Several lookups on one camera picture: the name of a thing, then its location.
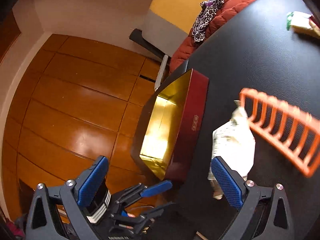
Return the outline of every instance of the white pouch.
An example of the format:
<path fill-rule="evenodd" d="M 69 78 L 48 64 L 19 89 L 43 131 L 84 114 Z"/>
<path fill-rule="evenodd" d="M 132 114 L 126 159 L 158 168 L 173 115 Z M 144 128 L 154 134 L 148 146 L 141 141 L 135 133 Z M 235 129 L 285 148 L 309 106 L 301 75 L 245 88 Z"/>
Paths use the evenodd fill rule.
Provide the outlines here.
<path fill-rule="evenodd" d="M 212 133 L 212 158 L 221 156 L 232 170 L 247 180 L 253 166 L 255 140 L 247 122 L 248 115 L 239 101 L 229 122 L 217 128 Z M 221 199 L 223 191 L 209 168 L 208 180 L 214 188 L 213 197 Z"/>

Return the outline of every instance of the orange quilted jacket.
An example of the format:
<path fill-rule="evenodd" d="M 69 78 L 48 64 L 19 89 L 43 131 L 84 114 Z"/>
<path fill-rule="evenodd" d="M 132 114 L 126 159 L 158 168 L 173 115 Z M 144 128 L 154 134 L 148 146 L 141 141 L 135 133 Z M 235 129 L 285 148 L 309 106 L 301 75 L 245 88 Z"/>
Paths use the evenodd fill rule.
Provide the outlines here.
<path fill-rule="evenodd" d="M 250 3 L 255 0 L 224 0 L 224 4 L 221 9 L 217 11 L 216 16 L 209 23 L 206 32 L 205 39 L 209 38 L 216 30 L 218 30 L 222 25 L 224 25 L 233 16 L 247 7 Z M 193 37 L 191 36 L 192 29 L 189 35 L 176 52 L 173 54 L 170 61 L 170 73 L 172 73 L 179 65 L 190 57 L 190 55 L 202 44 L 202 42 L 195 43 Z"/>

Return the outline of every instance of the orange basket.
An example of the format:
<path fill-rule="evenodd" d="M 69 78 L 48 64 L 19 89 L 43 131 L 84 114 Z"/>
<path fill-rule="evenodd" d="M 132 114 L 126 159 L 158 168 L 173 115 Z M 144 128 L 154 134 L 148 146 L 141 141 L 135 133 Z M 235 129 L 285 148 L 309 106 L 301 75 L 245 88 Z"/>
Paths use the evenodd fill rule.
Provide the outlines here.
<path fill-rule="evenodd" d="M 278 100 L 276 97 L 268 96 L 266 93 L 258 92 L 255 89 L 243 88 L 240 92 L 240 105 L 244 107 L 245 99 L 253 100 L 252 115 L 248 118 L 250 128 L 267 140 L 271 145 L 278 149 L 285 157 L 287 157 L 306 177 L 310 178 L 320 164 L 320 151 L 316 154 L 311 165 L 309 165 L 313 155 L 315 154 L 320 141 L 320 121 L 312 117 L 311 114 L 301 111 L 297 106 L 291 106 L 286 101 Z M 261 117 L 255 122 L 258 111 L 258 103 L 262 104 Z M 266 122 L 267 108 L 272 108 L 271 117 L 267 127 L 262 128 Z M 279 129 L 275 134 L 271 134 L 276 121 L 277 112 L 282 113 Z M 293 119 L 291 129 L 287 139 L 281 142 L 280 139 L 287 125 L 288 117 Z M 295 137 L 298 125 L 303 126 L 303 132 L 294 150 L 289 147 Z M 315 137 L 304 158 L 299 155 L 303 149 L 309 131 L 315 133 Z"/>

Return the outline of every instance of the leopard print cloth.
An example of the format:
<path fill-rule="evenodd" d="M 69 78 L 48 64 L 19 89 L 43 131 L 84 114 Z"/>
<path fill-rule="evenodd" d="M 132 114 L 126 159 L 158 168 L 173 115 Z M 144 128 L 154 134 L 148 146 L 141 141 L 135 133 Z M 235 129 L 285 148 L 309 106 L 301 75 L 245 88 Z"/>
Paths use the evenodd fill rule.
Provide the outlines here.
<path fill-rule="evenodd" d="M 215 17 L 217 11 L 221 8 L 224 0 L 209 0 L 200 3 L 202 11 L 199 13 L 192 27 L 192 37 L 195 42 L 203 41 L 205 30 L 209 22 Z"/>

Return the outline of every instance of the silver bolt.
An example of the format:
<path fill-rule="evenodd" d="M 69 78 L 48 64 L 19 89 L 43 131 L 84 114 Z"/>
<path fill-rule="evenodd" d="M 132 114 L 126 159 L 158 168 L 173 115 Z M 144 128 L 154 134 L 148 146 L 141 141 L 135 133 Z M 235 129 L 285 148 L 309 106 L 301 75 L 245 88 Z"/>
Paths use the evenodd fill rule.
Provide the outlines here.
<path fill-rule="evenodd" d="M 43 183 L 39 183 L 38 185 L 37 185 L 37 189 L 42 189 L 44 187 L 44 184 Z"/>
<path fill-rule="evenodd" d="M 75 183 L 75 181 L 73 179 L 69 179 L 69 180 L 67 180 L 66 185 L 68 187 L 71 187 L 71 186 L 73 186 L 74 183 Z"/>
<path fill-rule="evenodd" d="M 254 186 L 254 182 L 252 180 L 247 180 L 245 182 L 249 187 L 253 187 Z"/>
<path fill-rule="evenodd" d="M 277 187 L 277 189 L 279 189 L 279 190 L 282 190 L 282 189 L 283 189 L 283 186 L 282 186 L 280 183 L 278 183 L 278 184 L 276 185 L 276 187 Z"/>

